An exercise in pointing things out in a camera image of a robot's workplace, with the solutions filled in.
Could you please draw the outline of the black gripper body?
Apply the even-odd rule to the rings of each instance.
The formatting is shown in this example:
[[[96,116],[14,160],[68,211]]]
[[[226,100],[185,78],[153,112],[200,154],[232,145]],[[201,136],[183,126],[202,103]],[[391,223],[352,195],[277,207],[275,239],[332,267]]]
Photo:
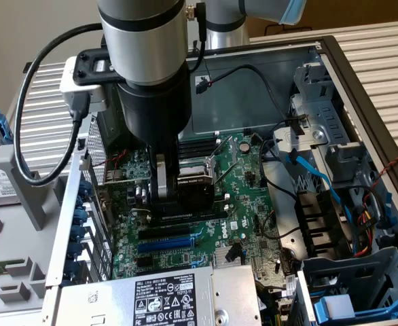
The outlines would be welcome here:
[[[187,64],[168,80],[154,86],[117,85],[126,126],[155,153],[175,150],[178,134],[192,114],[190,73]]]

